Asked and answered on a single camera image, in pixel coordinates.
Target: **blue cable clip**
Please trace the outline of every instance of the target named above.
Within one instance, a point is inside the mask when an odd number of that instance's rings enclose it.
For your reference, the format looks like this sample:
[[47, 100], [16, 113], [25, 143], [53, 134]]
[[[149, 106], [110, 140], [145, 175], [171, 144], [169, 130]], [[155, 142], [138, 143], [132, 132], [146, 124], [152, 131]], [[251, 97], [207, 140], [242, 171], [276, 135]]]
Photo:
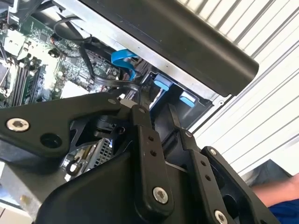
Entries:
[[124, 58], [136, 57], [136, 56], [137, 56], [136, 54], [129, 51], [128, 49], [115, 51], [111, 54], [112, 64], [114, 64], [118, 67], [123, 67], [123, 68], [126, 68], [126, 69], [130, 70], [130, 79], [129, 79], [129, 81], [132, 81], [134, 79], [134, 77], [136, 75], [136, 72], [135, 72], [134, 66], [131, 65], [129, 62], [125, 62], [123, 59]]
[[154, 80], [154, 84], [159, 86], [161, 89], [168, 91], [172, 85], [172, 81], [170, 81], [169, 79], [165, 78], [164, 76], [158, 74]]
[[182, 100], [185, 104], [187, 104], [189, 107], [193, 108], [195, 106], [196, 103], [196, 97], [194, 97], [193, 95], [191, 95], [190, 93], [188, 93], [187, 91], [184, 91], [180, 97], [180, 100]]

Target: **human arm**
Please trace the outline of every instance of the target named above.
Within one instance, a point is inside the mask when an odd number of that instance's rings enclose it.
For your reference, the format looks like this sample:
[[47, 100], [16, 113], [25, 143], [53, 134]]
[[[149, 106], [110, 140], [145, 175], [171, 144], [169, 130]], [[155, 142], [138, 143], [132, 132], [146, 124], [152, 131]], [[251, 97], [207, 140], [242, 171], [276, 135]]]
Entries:
[[299, 174], [283, 182], [254, 186], [252, 190], [267, 207], [299, 199]]

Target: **blue shirt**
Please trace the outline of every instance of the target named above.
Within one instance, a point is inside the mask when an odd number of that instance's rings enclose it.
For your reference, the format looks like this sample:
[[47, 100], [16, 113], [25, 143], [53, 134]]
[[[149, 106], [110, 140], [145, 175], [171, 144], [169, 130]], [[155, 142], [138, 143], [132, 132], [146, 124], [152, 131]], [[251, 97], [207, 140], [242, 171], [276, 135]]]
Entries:
[[281, 224], [299, 224], [299, 200], [282, 202], [269, 209]]

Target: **black cable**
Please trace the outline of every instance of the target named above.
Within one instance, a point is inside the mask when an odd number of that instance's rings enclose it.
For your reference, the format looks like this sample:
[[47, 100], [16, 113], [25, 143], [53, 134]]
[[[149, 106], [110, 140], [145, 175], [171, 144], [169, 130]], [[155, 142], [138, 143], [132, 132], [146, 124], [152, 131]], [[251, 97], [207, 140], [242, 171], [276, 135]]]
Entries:
[[[80, 18], [78, 18], [77, 16], [71, 16], [71, 17], [67, 17], [67, 18], [63, 18], [62, 20], [58, 21], [55, 25], [54, 25], [54, 31], [57, 34], [57, 36], [59, 36], [60, 38], [66, 39], [66, 40], [70, 40], [70, 41], [74, 41], [74, 42], [81, 42], [79, 45], [79, 52], [80, 55], [84, 61], [84, 63], [87, 66], [88, 72], [90, 73], [90, 77], [93, 81], [101, 84], [101, 85], [105, 85], [105, 86], [109, 86], [109, 87], [115, 87], [115, 88], [119, 88], [119, 87], [123, 87], [123, 88], [129, 88], [133, 91], [138, 91], [140, 86], [131, 82], [131, 81], [121, 81], [121, 80], [112, 80], [112, 79], [107, 79], [107, 78], [102, 78], [99, 76], [96, 76], [93, 70], [93, 65], [89, 59], [89, 56], [85, 50], [85, 42], [89, 42], [92, 39], [92, 36], [88, 37], [88, 38], [83, 38], [82, 35], [75, 29], [75, 27], [69, 22], [71, 20], [80, 20]], [[64, 38], [62, 36], [60, 36], [57, 33], [57, 26], [65, 23], [68, 28], [79, 38], [75, 38], [75, 39], [67, 39]]]
[[73, 25], [71, 25], [70, 23], [67, 24], [68, 28], [76, 35], [76, 36], [81, 36], [80, 38], [66, 38], [62, 35], [60, 35], [58, 32], [57, 32], [57, 27], [58, 25], [62, 24], [62, 23], [67, 23], [69, 21], [72, 21], [72, 20], [80, 20], [79, 17], [77, 16], [70, 16], [70, 17], [66, 17], [66, 18], [63, 18], [61, 20], [59, 20], [58, 22], [55, 23], [54, 25], [54, 31], [56, 33], [57, 36], [59, 36], [60, 38], [62, 39], [66, 39], [66, 40], [69, 40], [69, 41], [78, 41], [78, 42], [88, 42], [91, 40], [91, 36], [88, 37], [88, 38], [82, 38], [82, 35], [73, 27]]
[[53, 6], [54, 6], [54, 3], [51, 0], [47, 1], [43, 4], [41, 4], [39, 7], [37, 7], [36, 12], [41, 12], [41, 11], [46, 10], [47, 8], [51, 8]]
[[85, 65], [87, 66], [87, 69], [88, 69], [91, 79], [94, 81], [95, 74], [94, 74], [94, 70], [93, 70], [93, 64], [91, 63], [91, 61], [88, 57], [88, 54], [86, 53], [86, 50], [84, 48], [84, 43], [80, 44], [79, 52], [80, 52], [81, 57], [83, 58]]

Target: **bolt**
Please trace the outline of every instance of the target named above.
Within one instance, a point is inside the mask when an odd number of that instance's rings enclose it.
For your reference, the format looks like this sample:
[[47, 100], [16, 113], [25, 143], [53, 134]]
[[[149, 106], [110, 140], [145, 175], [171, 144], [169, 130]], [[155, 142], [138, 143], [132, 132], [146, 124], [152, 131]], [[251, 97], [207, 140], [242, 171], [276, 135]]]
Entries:
[[153, 189], [153, 196], [155, 200], [161, 204], [166, 204], [168, 202], [168, 195], [163, 188], [155, 187]]
[[226, 219], [225, 215], [221, 211], [216, 210], [214, 214], [215, 214], [215, 218], [220, 224], [228, 224], [228, 220]]
[[186, 131], [185, 134], [186, 134], [189, 138], [192, 137], [192, 134], [191, 134], [190, 132], [188, 132], [188, 131]]
[[108, 99], [109, 103], [116, 104], [116, 102], [113, 99]]
[[212, 153], [212, 155], [217, 155], [216, 151], [213, 150], [212, 148], [210, 149], [210, 153]]
[[142, 109], [142, 108], [139, 108], [139, 111], [142, 112], [142, 113], [145, 113], [145, 110]]
[[6, 127], [14, 132], [24, 132], [29, 129], [30, 125], [22, 118], [11, 118], [6, 122]]

